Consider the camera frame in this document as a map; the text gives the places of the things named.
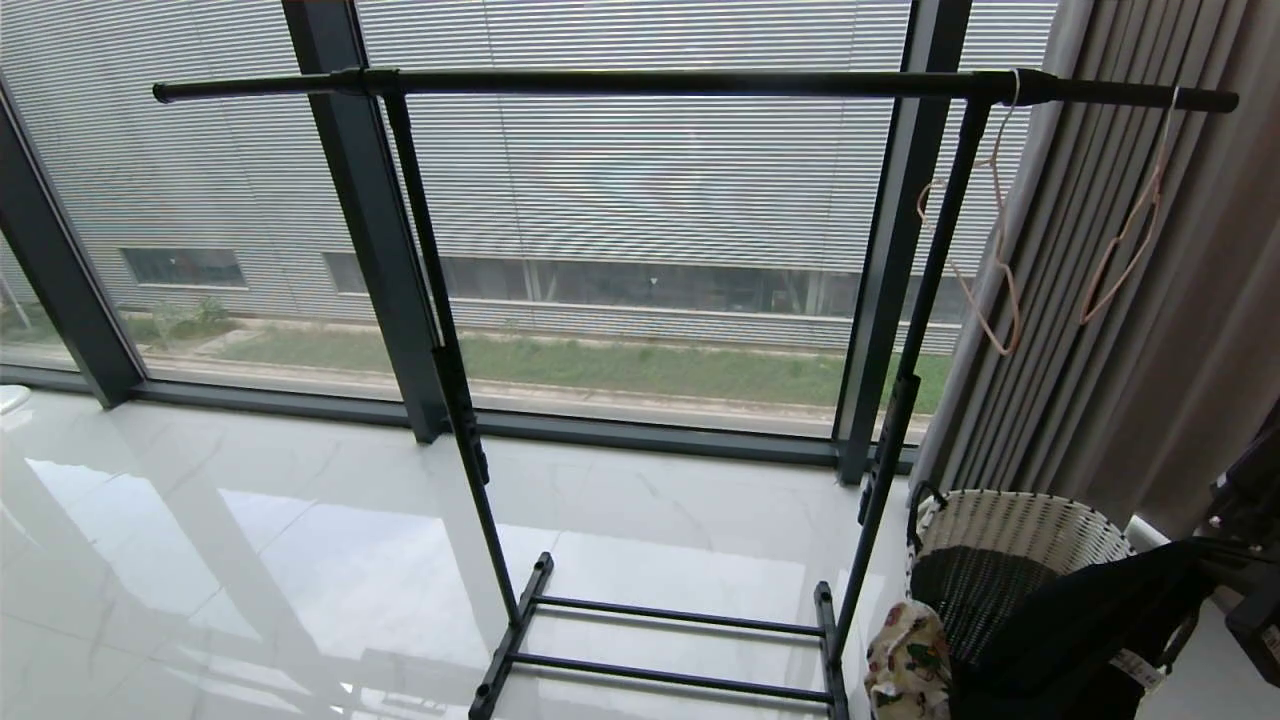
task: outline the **glossy floor tile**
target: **glossy floor tile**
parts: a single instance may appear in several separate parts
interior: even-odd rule
[[[4,416],[3,716],[463,717],[504,629],[449,438],[35,393]],[[486,441],[517,592],[814,623],[858,493],[832,473]],[[847,657],[901,578],[892,501]],[[814,643],[540,614],[525,648],[822,688]],[[553,673],[498,717],[818,717],[812,706]]]

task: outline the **white wicker basket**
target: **white wicker basket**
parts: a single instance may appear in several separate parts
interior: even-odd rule
[[[996,628],[1044,583],[1134,553],[1119,528],[1073,500],[989,489],[942,498],[922,506],[906,587],[942,618],[955,660],[974,662]],[[936,555],[951,548],[988,552]]]

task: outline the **clothing tag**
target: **clothing tag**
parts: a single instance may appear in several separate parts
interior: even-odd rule
[[[1262,630],[1262,644],[1267,646],[1276,662],[1280,662],[1280,628],[1271,625]]]
[[[1143,660],[1137,652],[1125,648],[1121,648],[1120,652],[1111,659],[1111,666],[1133,678],[1135,683],[1146,688],[1148,692],[1155,689],[1156,685],[1165,679],[1165,674],[1152,667],[1151,662]]]

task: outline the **wire hanger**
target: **wire hanger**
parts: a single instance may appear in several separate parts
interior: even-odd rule
[[[992,143],[991,155],[986,159],[974,163],[974,168],[991,168],[991,179],[996,188],[996,247],[992,251],[992,259],[996,266],[1004,273],[1004,282],[1009,286],[1009,305],[1014,313],[1012,327],[1009,331],[1007,345],[996,337],[996,331],[991,329],[991,322],[987,315],[978,307],[978,300],[973,296],[973,290],[969,283],[964,281],[964,275],[960,273],[960,268],[956,265],[951,255],[947,254],[947,265],[951,266],[951,272],[955,273],[956,281],[960,282],[960,290],[964,291],[965,301],[969,302],[969,307],[973,309],[974,314],[978,316],[978,323],[982,324],[982,332],[986,333],[987,340],[991,341],[992,347],[996,348],[1001,356],[1009,356],[1018,348],[1018,343],[1023,337],[1023,310],[1021,304],[1018,297],[1018,284],[1014,282],[1014,269],[1005,263],[1005,240],[1009,234],[1007,222],[1005,219],[1005,193],[1004,188],[1000,186],[1000,143],[1005,140],[1005,126],[1009,124],[1009,118],[1014,115],[1014,108],[1018,106],[1018,99],[1023,91],[1023,81],[1018,74],[1018,69],[1014,68],[1014,101],[1009,104],[1009,111],[1005,113],[1005,119],[1000,122],[1000,129],[996,131],[996,142]],[[920,225],[925,231],[933,231],[933,223],[925,215],[924,208],[929,197],[929,191],[934,187],[946,187],[945,182],[931,179],[920,195],[915,199],[915,214],[920,217]]]
[[[1146,252],[1147,246],[1151,245],[1152,237],[1156,234],[1156,220],[1160,218],[1160,206],[1164,196],[1160,192],[1160,183],[1165,179],[1165,150],[1169,143],[1169,124],[1174,118],[1174,109],[1178,108],[1178,87],[1174,87],[1174,100],[1169,104],[1169,111],[1165,113],[1165,126],[1160,131],[1160,146],[1156,149],[1156,165],[1151,169],[1151,177],[1147,179],[1147,186],[1142,188],[1142,195],[1134,201],[1133,208],[1129,210],[1129,217],[1125,218],[1124,227],[1120,228],[1120,234],[1111,238],[1107,243],[1106,251],[1102,254],[1102,259],[1098,260],[1098,266],[1093,270],[1093,279],[1089,281],[1089,287],[1084,291],[1084,297],[1080,300],[1080,324],[1088,324],[1097,314],[1111,302],[1116,292],[1120,291],[1120,286],[1124,284],[1133,269],[1138,266],[1138,260],[1142,259],[1143,252]],[[1151,223],[1147,224],[1147,234],[1138,243],[1138,249],[1133,252],[1133,259],[1125,266],[1120,277],[1111,286],[1110,290],[1102,296],[1101,300],[1093,304],[1093,297],[1098,292],[1098,283],[1102,282],[1102,274],[1106,273],[1107,264],[1111,261],[1111,256],[1115,255],[1116,247],[1120,242],[1129,234],[1129,227],[1133,225],[1134,218],[1138,217],[1138,210],[1144,209],[1147,205],[1147,197],[1151,196]]]

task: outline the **base crossbar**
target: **base crossbar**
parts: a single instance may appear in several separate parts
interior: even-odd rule
[[[498,703],[498,696],[502,692],[503,684],[507,682],[507,676],[516,665],[554,667],[575,673],[590,673],[653,683],[707,688],[730,693],[814,702],[827,706],[828,719],[849,720],[849,696],[845,694],[844,670],[841,667],[840,657],[832,655],[837,647],[836,616],[831,597],[831,588],[827,587],[827,583],[818,583],[818,587],[814,589],[813,597],[814,609],[818,614],[818,625],[812,626],[788,623],[769,623],[745,618],[728,618],[723,615],[682,612],[657,607],[594,602],[544,594],[543,591],[547,587],[547,582],[550,578],[553,568],[554,562],[549,552],[544,552],[538,559],[538,562],[534,564],[534,573],[529,578],[525,592],[520,596],[517,620],[507,626],[507,632],[503,635],[502,642],[499,642],[497,650],[494,650],[493,662],[489,665],[489,670],[485,673],[480,687],[476,688],[475,701],[471,703],[471,711],[468,714],[470,720],[490,720],[493,717],[494,708]],[[742,680],[730,680],[726,678],[686,675],[681,673],[667,673],[664,670],[650,670],[645,667],[630,667],[625,665],[609,665],[570,657],[553,657],[548,655],[521,652],[520,644],[525,638],[525,632],[529,629],[538,606],[570,607],[575,610],[614,615],[634,615],[660,620],[676,620],[682,623],[698,623],[746,630],[813,637],[819,641],[823,678],[826,679],[827,689],[810,691],[783,685],[767,685],[760,683],[746,683]]]

